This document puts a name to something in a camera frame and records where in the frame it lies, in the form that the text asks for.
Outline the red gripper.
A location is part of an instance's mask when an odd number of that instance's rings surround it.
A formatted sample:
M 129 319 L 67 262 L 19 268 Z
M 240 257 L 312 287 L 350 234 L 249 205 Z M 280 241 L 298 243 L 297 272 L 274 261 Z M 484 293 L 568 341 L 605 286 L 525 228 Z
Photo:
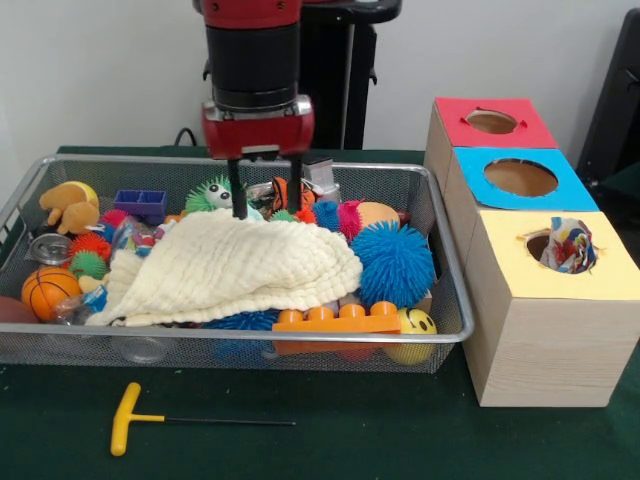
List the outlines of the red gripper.
M 315 128 L 311 98 L 298 95 L 292 104 L 271 111 L 231 111 L 213 100 L 202 106 L 202 130 L 213 159 L 246 159 L 252 155 L 290 156 L 288 210 L 302 207 L 302 153 L 309 150 Z M 248 216 L 239 160 L 228 160 L 233 216 Z

